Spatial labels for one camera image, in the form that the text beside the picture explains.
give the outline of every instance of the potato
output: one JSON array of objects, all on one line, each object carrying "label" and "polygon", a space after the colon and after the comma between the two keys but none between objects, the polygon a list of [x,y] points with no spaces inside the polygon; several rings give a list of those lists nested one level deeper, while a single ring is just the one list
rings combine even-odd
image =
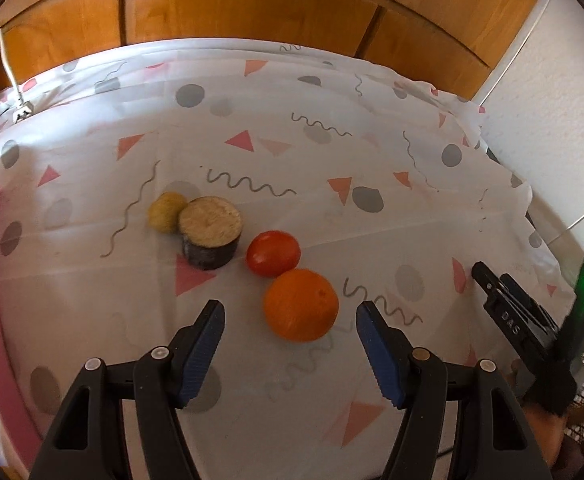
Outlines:
[{"label": "potato", "polygon": [[160,233],[175,233],[179,227],[179,214],[186,205],[187,200],[180,193],[167,191],[150,205],[147,223]]}]

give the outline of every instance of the blue gripper pad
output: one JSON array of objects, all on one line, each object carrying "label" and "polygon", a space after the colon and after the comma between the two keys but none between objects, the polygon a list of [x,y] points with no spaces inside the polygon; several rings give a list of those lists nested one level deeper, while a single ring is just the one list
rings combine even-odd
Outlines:
[{"label": "blue gripper pad", "polygon": [[224,328],[225,309],[222,304],[217,303],[183,366],[183,380],[179,391],[179,401],[183,406],[187,406],[201,390]]},{"label": "blue gripper pad", "polygon": [[400,409],[403,400],[405,400],[405,392],[399,382],[399,367],[379,334],[365,303],[368,302],[361,303],[357,308],[358,337],[363,343],[367,360],[370,362],[381,393],[392,402],[395,408]]}]

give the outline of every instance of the screw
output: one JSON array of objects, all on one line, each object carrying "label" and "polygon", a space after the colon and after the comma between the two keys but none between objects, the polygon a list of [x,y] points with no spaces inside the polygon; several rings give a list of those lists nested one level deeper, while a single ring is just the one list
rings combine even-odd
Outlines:
[{"label": "screw", "polygon": [[94,370],[98,370],[100,368],[100,359],[98,357],[92,357],[92,359],[88,359],[85,363],[85,369],[93,372]]},{"label": "screw", "polygon": [[429,359],[429,351],[425,348],[415,348],[412,350],[412,357],[418,361],[427,361]]},{"label": "screw", "polygon": [[482,359],[479,363],[479,366],[484,372],[492,373],[494,370],[496,370],[496,364],[494,364],[494,362],[490,361],[489,359]]},{"label": "screw", "polygon": [[169,355],[169,348],[166,346],[157,346],[152,350],[152,358],[156,360],[165,359]]}]

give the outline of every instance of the tomato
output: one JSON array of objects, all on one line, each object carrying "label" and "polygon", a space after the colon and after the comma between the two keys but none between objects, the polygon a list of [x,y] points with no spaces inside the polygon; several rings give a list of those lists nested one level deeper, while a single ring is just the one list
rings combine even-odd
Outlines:
[{"label": "tomato", "polygon": [[301,259],[301,248],[291,234],[266,231],[249,244],[245,261],[259,276],[275,278],[294,269]]}]

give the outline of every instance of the white wall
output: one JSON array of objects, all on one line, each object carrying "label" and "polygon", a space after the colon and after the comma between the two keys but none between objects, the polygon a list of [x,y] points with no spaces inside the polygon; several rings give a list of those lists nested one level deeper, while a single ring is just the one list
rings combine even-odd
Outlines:
[{"label": "white wall", "polygon": [[530,214],[571,282],[584,248],[584,10],[575,0],[549,0],[485,108],[483,136],[531,183]]}]

